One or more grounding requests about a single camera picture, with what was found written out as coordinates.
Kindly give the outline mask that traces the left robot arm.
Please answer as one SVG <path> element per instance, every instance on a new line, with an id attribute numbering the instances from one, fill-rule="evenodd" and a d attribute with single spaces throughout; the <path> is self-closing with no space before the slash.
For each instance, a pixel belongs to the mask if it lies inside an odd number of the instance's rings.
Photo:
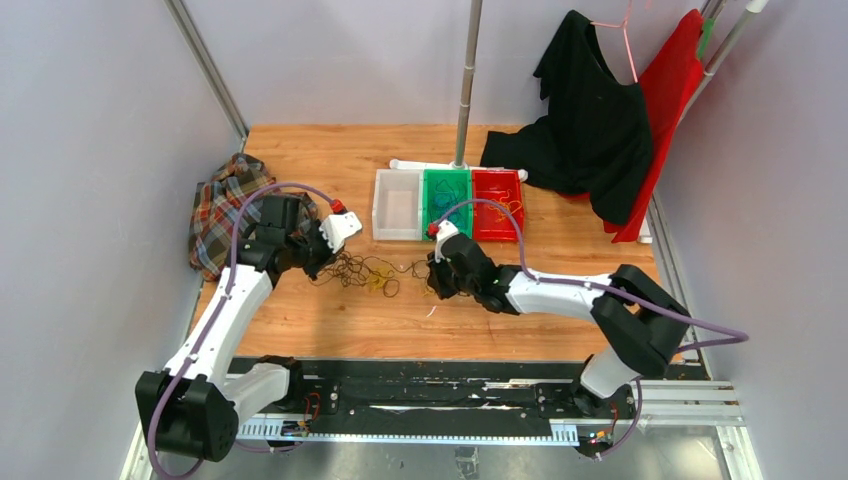
<path id="1" fill-rule="evenodd" d="M 318 219 L 305 194 L 269 195 L 260 218 L 235 239 L 221 272 L 217 298 L 188 338 L 157 371 L 141 374 L 135 398 L 150 455 L 171 453 L 217 462 L 233 448 L 240 428 L 274 405 L 283 413 L 311 409 L 303 366 L 266 355 L 234 380 L 227 374 L 248 324 L 283 273 L 301 270 L 314 280 L 358 235 L 357 215 L 338 201 Z"/>

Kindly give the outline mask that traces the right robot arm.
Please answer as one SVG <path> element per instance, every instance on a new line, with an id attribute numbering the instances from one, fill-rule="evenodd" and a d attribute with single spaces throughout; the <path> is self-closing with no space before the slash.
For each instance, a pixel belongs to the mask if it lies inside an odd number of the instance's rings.
<path id="1" fill-rule="evenodd" d="M 441 299 L 472 297 L 496 314 L 550 314 L 596 325 L 607 341 L 573 380 L 571 400 L 582 415 L 609 407 L 620 387 L 664 375 L 688 329 L 686 310 L 634 265 L 606 275 L 551 275 L 497 264 L 464 234 L 441 241 L 427 256 L 428 285 Z"/>

